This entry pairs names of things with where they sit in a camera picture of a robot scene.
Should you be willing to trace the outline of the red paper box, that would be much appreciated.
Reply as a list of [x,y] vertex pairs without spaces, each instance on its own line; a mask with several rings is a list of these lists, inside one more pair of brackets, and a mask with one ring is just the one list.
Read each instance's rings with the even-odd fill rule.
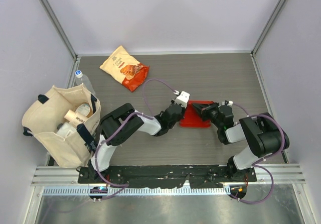
[[212,104],[214,102],[202,100],[189,100],[184,118],[179,121],[179,126],[182,128],[209,128],[211,126],[210,120],[202,121],[201,117],[199,117],[196,110],[193,108],[193,103]]

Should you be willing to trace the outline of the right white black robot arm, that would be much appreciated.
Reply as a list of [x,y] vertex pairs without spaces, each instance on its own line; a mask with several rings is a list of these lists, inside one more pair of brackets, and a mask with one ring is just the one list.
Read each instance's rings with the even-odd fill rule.
[[218,139],[224,145],[246,140],[247,147],[228,160],[224,177],[232,181],[240,180],[255,164],[290,145],[288,135],[269,113],[251,116],[246,112],[246,117],[236,123],[232,106],[241,106],[232,101],[192,106],[203,121],[210,121],[217,128]]

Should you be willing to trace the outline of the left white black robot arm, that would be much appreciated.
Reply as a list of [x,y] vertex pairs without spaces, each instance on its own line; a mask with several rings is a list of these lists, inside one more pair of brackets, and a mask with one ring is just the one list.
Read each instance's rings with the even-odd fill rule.
[[94,156],[88,163],[89,177],[95,183],[102,183],[107,176],[110,160],[117,146],[123,144],[136,132],[154,137],[166,134],[184,118],[186,104],[172,101],[170,106],[156,116],[145,115],[129,103],[122,105],[100,121],[101,133]]

